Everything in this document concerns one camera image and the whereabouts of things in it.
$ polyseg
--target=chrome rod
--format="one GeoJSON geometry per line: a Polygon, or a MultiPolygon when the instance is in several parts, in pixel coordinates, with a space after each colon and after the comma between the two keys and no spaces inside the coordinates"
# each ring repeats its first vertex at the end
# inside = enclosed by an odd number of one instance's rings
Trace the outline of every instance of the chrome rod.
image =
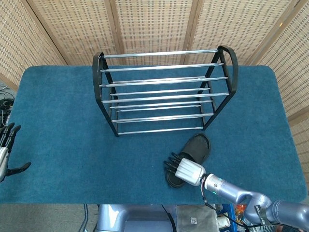
{"type": "Polygon", "coordinates": [[[213,113],[198,114],[198,115],[172,115],[172,116],[158,116],[158,117],[140,117],[140,118],[126,118],[126,119],[114,119],[115,123],[129,123],[129,122],[149,122],[149,121],[167,121],[176,119],[189,119],[199,118],[204,116],[212,116],[213,113]]]}
{"type": "Polygon", "coordinates": [[[172,128],[172,129],[161,129],[161,130],[141,130],[141,131],[129,131],[129,132],[120,132],[122,134],[141,134],[141,133],[151,133],[151,132],[165,132],[165,131],[184,131],[184,130],[200,130],[203,127],[187,127],[187,128],[172,128]]]}
{"type": "Polygon", "coordinates": [[[161,84],[176,84],[186,82],[205,82],[205,81],[220,81],[226,80],[227,77],[211,77],[211,78],[197,78],[187,80],[167,80],[167,81],[149,81],[149,82],[136,82],[136,83],[119,83],[119,84],[107,84],[100,85],[100,87],[119,87],[119,86],[139,86],[139,85],[161,85],[161,84]]]}
{"type": "Polygon", "coordinates": [[[154,101],[154,100],[167,100],[167,99],[183,99],[183,98],[202,98],[202,97],[214,97],[214,96],[227,96],[228,93],[206,93],[206,94],[188,94],[188,95],[172,95],[172,96],[160,96],[160,97],[148,97],[148,98],[128,98],[102,101],[105,103],[120,103],[120,102],[139,102],[139,101],[154,101]]]}
{"type": "Polygon", "coordinates": [[[155,107],[155,108],[142,108],[142,109],[117,110],[117,112],[145,111],[145,110],[167,110],[167,109],[191,108],[191,107],[200,107],[200,106],[201,106],[201,105],[167,106],[167,107],[155,107]]]}
{"type": "Polygon", "coordinates": [[[143,80],[131,80],[131,81],[113,81],[113,84],[120,83],[135,83],[135,82],[151,82],[151,81],[172,81],[172,80],[186,80],[186,79],[205,79],[205,76],[189,76],[189,77],[172,77],[172,78],[157,78],[157,79],[143,79],[143,80]]]}
{"type": "Polygon", "coordinates": [[[176,93],[176,92],[189,92],[199,90],[209,90],[210,88],[186,88],[186,89],[169,89],[169,90],[157,90],[157,91],[145,91],[145,92],[129,92],[129,93],[112,93],[111,96],[123,96],[134,94],[152,94],[152,93],[176,93]]]}
{"type": "Polygon", "coordinates": [[[164,65],[164,66],[150,66],[150,67],[123,68],[123,69],[102,69],[101,72],[111,73],[111,72],[136,71],[136,70],[181,69],[181,68],[209,67],[209,66],[221,66],[221,65],[223,65],[223,63],[181,64],[181,65],[164,65]]]}
{"type": "Polygon", "coordinates": [[[180,102],[165,102],[165,103],[155,103],[155,104],[141,104],[141,105],[120,105],[120,106],[111,106],[111,109],[126,109],[126,108],[135,108],[135,107],[152,107],[152,106],[164,106],[164,105],[185,105],[185,104],[195,104],[195,103],[209,103],[212,100],[205,101],[180,101],[180,102]]]}
{"type": "Polygon", "coordinates": [[[180,55],[180,54],[194,54],[194,53],[214,53],[217,49],[209,50],[197,50],[197,51],[174,51],[174,52],[149,52],[149,53],[133,53],[133,54],[121,54],[121,55],[105,55],[104,58],[125,58],[125,57],[145,57],[145,56],[168,56],[168,55],[180,55]]]}

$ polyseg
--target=blue table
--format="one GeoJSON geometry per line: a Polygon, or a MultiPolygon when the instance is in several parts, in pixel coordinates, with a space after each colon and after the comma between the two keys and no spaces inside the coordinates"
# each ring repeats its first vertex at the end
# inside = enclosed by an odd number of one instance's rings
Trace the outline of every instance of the blue table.
{"type": "MultiPolygon", "coordinates": [[[[204,68],[189,68],[168,71],[165,77],[204,73],[204,68]]],[[[134,75],[138,79],[145,73],[134,75]]],[[[214,75],[220,73],[215,69],[214,75]]],[[[170,152],[180,152],[197,131],[115,137],[95,102],[90,66],[28,68],[10,121],[22,129],[9,167],[32,165],[1,183],[1,203],[202,203],[196,187],[170,188],[163,166],[170,152]]],[[[272,200],[299,202],[307,195],[269,67],[239,67],[235,96],[205,133],[212,146],[204,163],[208,172],[272,200]]],[[[211,193],[207,198],[226,202],[211,193]]]]}

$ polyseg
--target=robotic hand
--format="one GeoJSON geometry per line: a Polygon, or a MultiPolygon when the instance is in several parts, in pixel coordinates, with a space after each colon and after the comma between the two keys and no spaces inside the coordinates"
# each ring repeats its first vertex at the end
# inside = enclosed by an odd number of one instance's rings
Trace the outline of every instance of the robotic hand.
{"type": "Polygon", "coordinates": [[[202,195],[205,188],[234,204],[248,199],[244,216],[252,224],[264,226],[284,224],[309,231],[309,205],[284,201],[272,202],[269,197],[261,193],[246,191],[214,174],[206,174],[204,167],[195,162],[185,158],[179,162],[175,175],[191,185],[201,185],[202,195]]]}
{"type": "Polygon", "coordinates": [[[6,176],[14,175],[25,171],[31,163],[26,163],[20,168],[8,169],[8,161],[10,153],[14,144],[15,136],[20,130],[21,126],[17,126],[14,129],[14,123],[0,129],[0,182],[4,180],[6,176]]]}

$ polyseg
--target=black slipper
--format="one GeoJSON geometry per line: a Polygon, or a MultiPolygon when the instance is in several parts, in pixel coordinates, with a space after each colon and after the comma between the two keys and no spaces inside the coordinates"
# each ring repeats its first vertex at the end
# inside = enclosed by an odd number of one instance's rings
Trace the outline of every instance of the black slipper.
{"type": "Polygon", "coordinates": [[[165,177],[168,184],[173,188],[180,188],[185,184],[175,176],[179,162],[183,158],[202,164],[208,158],[210,151],[211,144],[206,135],[200,133],[192,137],[178,155],[172,153],[173,157],[169,157],[169,162],[164,162],[167,165],[165,177]]]}

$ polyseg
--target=wicker screen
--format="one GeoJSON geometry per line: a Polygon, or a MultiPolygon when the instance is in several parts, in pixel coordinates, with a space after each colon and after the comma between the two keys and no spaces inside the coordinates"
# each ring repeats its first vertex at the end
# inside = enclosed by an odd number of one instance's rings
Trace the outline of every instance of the wicker screen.
{"type": "MultiPolygon", "coordinates": [[[[245,64],[289,2],[289,0],[204,1],[192,49],[227,45],[235,50],[239,64],[245,64]]],[[[203,63],[209,60],[211,56],[189,55],[187,63],[203,63]]]]}
{"type": "Polygon", "coordinates": [[[287,116],[309,106],[308,18],[309,2],[258,62],[275,71],[287,116]]]}
{"type": "Polygon", "coordinates": [[[70,65],[90,65],[93,55],[101,51],[117,54],[104,0],[29,3],[70,65]]]}
{"type": "Polygon", "coordinates": [[[309,186],[309,118],[291,127],[307,186],[309,186]]]}
{"type": "MultiPolygon", "coordinates": [[[[125,53],[182,51],[191,0],[118,0],[125,53]]],[[[128,64],[179,64],[180,56],[128,58],[128,64]]]]}
{"type": "Polygon", "coordinates": [[[0,75],[11,88],[29,66],[66,64],[21,0],[1,0],[0,12],[0,75]]]}

